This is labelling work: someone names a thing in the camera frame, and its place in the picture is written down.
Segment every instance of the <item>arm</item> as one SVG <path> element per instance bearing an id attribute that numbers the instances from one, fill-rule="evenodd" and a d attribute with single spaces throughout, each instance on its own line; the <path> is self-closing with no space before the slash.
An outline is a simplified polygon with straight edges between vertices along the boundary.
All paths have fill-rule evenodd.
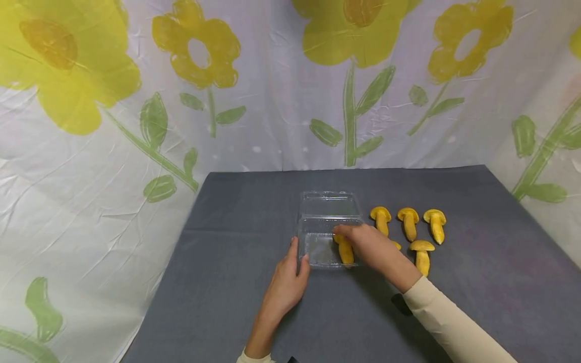
<path id="1" fill-rule="evenodd" d="M 246 347 L 236 363 L 274 363 L 270 358 L 274 333 L 282 317 L 302 299 L 311 271 L 309 257 L 304 256 L 297 275 L 298 244 L 299 240 L 294 237 L 285 258 L 277 264 Z"/>
<path id="2" fill-rule="evenodd" d="M 347 237 L 355 253 L 404 294 L 415 317 L 455 363 L 516 363 L 375 228 L 338 226 L 333 232 Z"/>
<path id="3" fill-rule="evenodd" d="M 404 294 L 410 310 L 457 363 L 516 363 L 478 324 L 422 277 Z"/>

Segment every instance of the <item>hand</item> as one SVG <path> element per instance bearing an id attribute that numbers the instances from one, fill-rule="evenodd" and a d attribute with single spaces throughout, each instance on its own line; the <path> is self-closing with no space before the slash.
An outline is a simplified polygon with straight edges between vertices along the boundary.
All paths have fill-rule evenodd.
<path id="1" fill-rule="evenodd" d="M 402 293 L 411 289 L 422 276 L 386 236 L 370 225 L 338 225 L 333 233 L 347 237 L 359 258 L 381 273 Z"/>
<path id="2" fill-rule="evenodd" d="M 269 355 L 272 339 L 278 324 L 303 297 L 309 279 L 309 257 L 300 262 L 300 272 L 296 274 L 296 258 L 299 239 L 293 237 L 285 258 L 277 264 L 270 285 L 264 294 L 262 306 L 254 320 L 254 327 L 246 343 L 244 353 L 252 359 L 262 359 Z"/>
<path id="3" fill-rule="evenodd" d="M 309 279 L 309 257 L 300 262 L 300 272 L 296 273 L 296 258 L 299 239 L 293 237 L 285 258 L 277 264 L 274 275 L 262 302 L 261 313 L 280 321 L 303 297 Z"/>

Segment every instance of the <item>mushroom stem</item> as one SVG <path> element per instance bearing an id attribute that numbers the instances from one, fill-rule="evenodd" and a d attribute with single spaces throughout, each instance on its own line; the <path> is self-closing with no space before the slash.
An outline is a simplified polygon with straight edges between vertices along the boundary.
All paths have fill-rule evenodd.
<path id="1" fill-rule="evenodd" d="M 386 215 L 383 213 L 378 213 L 377 214 L 377 219 L 375 220 L 375 226 L 377 227 L 377 230 L 381 233 L 383 233 L 384 236 L 388 236 L 389 235 L 389 229 L 388 229 L 388 219 L 386 218 Z"/>
<path id="2" fill-rule="evenodd" d="M 403 218 L 403 229 L 406 232 L 406 237 L 410 242 L 415 241 L 418 232 L 415 230 L 414 216 L 407 214 Z"/>
<path id="3" fill-rule="evenodd" d="M 423 276 L 428 276 L 430 270 L 430 257 L 427 251 L 416 251 L 415 266 L 422 273 Z"/>
<path id="4" fill-rule="evenodd" d="M 444 242 L 444 228 L 442 227 L 442 221 L 439 217 L 435 215 L 432 217 L 430 221 L 430 229 L 432 230 L 434 241 L 441 245 Z"/>
<path id="5" fill-rule="evenodd" d="M 339 244 L 339 255 L 341 256 L 341 262 L 344 265 L 351 265 L 355 262 L 355 258 L 353 256 L 353 249 L 346 242 L 341 242 Z"/>

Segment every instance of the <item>gray table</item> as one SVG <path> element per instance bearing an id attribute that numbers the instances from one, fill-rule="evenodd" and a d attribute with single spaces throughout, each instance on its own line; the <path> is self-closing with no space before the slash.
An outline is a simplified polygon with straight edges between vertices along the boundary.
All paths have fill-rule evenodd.
<path id="1" fill-rule="evenodd" d="M 476 166 L 210 174 L 123 363 L 234 362 L 308 190 L 354 192 L 364 212 L 443 210 L 446 241 L 431 254 L 430 280 L 518 361 L 581 362 L 581 272 Z M 390 223 L 390 237 L 407 246 L 400 225 Z M 426 224 L 418 238 L 430 239 Z M 391 302 L 395 293 L 367 268 L 313 271 L 279 329 L 274 358 L 448 362 Z"/>

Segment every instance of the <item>white sleeve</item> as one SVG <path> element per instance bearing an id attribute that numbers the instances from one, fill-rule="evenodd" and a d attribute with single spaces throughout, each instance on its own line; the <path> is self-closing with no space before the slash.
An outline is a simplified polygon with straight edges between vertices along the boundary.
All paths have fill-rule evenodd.
<path id="1" fill-rule="evenodd" d="M 490 335 L 422 276 L 403 295 L 410 310 L 454 363 L 516 363 Z"/>
<path id="2" fill-rule="evenodd" d="M 276 363 L 276 362 L 273 361 L 272 358 L 270 358 L 270 354 L 262 359 L 252 359 L 248 358 L 244 353 L 244 350 L 242 350 L 242 355 L 238 357 L 236 363 Z"/>

